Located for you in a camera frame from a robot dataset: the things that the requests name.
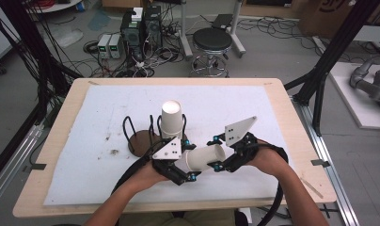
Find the wooden table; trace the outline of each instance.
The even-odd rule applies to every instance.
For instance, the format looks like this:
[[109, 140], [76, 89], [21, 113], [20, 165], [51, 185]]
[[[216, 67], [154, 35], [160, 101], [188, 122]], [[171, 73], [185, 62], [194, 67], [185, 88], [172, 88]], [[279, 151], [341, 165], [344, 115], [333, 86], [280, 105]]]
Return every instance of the wooden table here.
[[[87, 90], [97, 85], [123, 86], [264, 86], [268, 98], [275, 111], [278, 126], [281, 129], [293, 162], [296, 173], [301, 178], [309, 194], [316, 202], [334, 202], [336, 194], [321, 166], [313, 166], [310, 160], [318, 159], [310, 143], [309, 137], [296, 114], [286, 90], [278, 79], [273, 78], [80, 78], [74, 81], [71, 90], [61, 107], [55, 124], [40, 152], [37, 163], [47, 164], [45, 170], [32, 170], [24, 189], [13, 209], [17, 218], [50, 217], [93, 213], [98, 204], [43, 206], [49, 186], [53, 179], [55, 165], [61, 150], [68, 139]], [[128, 204], [125, 212], [148, 212], [192, 209], [215, 209], [263, 206], [272, 204], [272, 200], [230, 200], [217, 202], [187, 202]]]

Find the black tape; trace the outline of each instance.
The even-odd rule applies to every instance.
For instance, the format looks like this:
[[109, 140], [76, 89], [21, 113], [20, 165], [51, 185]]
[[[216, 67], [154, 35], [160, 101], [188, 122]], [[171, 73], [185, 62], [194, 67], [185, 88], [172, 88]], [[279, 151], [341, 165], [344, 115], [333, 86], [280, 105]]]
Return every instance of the black tape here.
[[322, 166], [323, 168], [331, 166], [328, 161], [323, 161], [322, 159], [315, 159], [310, 161], [313, 166]]
[[46, 168], [46, 164], [34, 164], [32, 165], [31, 169], [32, 170], [44, 170]]

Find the cup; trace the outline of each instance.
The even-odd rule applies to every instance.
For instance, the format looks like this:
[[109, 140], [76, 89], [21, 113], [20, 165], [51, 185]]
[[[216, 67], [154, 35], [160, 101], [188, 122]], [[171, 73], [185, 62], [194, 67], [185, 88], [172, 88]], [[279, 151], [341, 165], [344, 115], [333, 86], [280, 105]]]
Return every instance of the cup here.
[[225, 161], [226, 155], [223, 148], [214, 144], [200, 149], [195, 149], [187, 152], [186, 156], [187, 168], [191, 171], [205, 171], [211, 169], [208, 163], [213, 163], [216, 161]]
[[173, 100], [165, 102], [161, 114], [163, 138], [177, 137], [178, 134], [181, 134], [180, 138], [182, 138], [182, 129], [183, 117], [181, 104]]

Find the human arm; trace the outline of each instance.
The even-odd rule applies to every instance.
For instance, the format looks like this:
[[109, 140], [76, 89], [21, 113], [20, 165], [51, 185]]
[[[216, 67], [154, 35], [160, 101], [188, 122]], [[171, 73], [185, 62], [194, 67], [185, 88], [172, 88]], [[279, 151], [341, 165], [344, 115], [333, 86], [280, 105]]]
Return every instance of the human arm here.
[[148, 189], [158, 182], [165, 181], [166, 177], [159, 174], [148, 162], [131, 178], [124, 182], [85, 223], [91, 225], [115, 225], [129, 200], [138, 192]]
[[248, 165], [278, 179], [294, 225], [328, 225], [301, 180], [277, 152], [265, 147], [260, 148], [257, 156], [248, 162]]

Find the person's right arm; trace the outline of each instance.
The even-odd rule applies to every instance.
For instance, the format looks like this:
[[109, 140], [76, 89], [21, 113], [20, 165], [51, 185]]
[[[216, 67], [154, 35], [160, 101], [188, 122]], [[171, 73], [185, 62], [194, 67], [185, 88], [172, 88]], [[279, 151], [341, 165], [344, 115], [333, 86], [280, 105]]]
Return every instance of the person's right arm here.
[[322, 212], [302, 185], [301, 180], [278, 153], [269, 148], [260, 148], [257, 156], [248, 165], [278, 179], [294, 225], [328, 225]]

